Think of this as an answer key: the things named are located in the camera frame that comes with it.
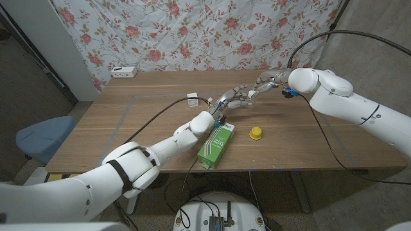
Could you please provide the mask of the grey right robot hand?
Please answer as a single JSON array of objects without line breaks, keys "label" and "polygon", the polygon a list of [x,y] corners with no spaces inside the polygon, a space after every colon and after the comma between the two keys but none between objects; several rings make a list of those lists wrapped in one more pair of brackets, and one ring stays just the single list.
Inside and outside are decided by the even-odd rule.
[{"label": "grey right robot hand", "polygon": [[284,85],[288,82],[291,72],[292,70],[288,69],[285,71],[265,71],[261,73],[248,93],[249,99],[254,100],[260,94]]}]

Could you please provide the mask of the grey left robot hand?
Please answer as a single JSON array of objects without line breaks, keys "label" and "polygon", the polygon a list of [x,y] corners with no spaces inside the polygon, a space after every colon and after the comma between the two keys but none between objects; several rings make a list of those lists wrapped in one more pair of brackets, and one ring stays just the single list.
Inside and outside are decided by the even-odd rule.
[{"label": "grey left robot hand", "polygon": [[209,113],[216,121],[222,116],[222,112],[226,108],[235,109],[239,107],[250,107],[252,101],[248,97],[248,94],[242,92],[242,89],[246,89],[247,85],[240,85],[231,90],[228,90],[222,94],[211,106]]}]

